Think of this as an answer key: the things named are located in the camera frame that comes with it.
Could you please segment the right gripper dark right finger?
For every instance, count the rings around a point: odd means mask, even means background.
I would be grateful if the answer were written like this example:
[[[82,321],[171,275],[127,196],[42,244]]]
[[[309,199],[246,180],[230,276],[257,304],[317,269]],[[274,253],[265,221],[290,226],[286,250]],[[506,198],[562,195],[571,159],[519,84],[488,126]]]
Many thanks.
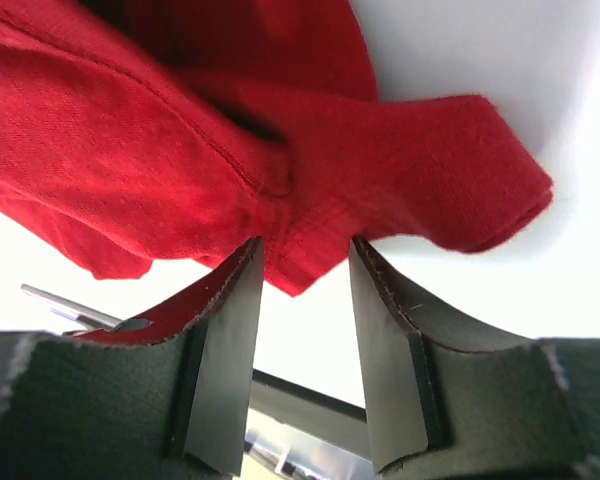
[[[384,479],[600,479],[600,339],[479,321],[351,241],[371,461]]]

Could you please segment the red t shirt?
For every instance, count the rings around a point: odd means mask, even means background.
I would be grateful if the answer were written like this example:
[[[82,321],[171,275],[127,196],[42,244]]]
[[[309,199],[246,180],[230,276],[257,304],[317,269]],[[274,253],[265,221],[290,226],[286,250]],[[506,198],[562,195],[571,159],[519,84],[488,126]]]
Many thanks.
[[[346,1],[0,1],[0,212],[97,279],[260,237],[296,296],[354,236],[479,253],[552,196],[486,98],[382,101]]]

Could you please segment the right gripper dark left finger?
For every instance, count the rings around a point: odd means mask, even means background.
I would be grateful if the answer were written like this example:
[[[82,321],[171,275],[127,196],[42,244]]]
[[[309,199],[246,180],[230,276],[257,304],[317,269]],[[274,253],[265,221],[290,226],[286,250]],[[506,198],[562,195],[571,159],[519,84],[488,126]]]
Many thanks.
[[[264,251],[110,330],[0,332],[0,479],[229,479],[242,466]]]

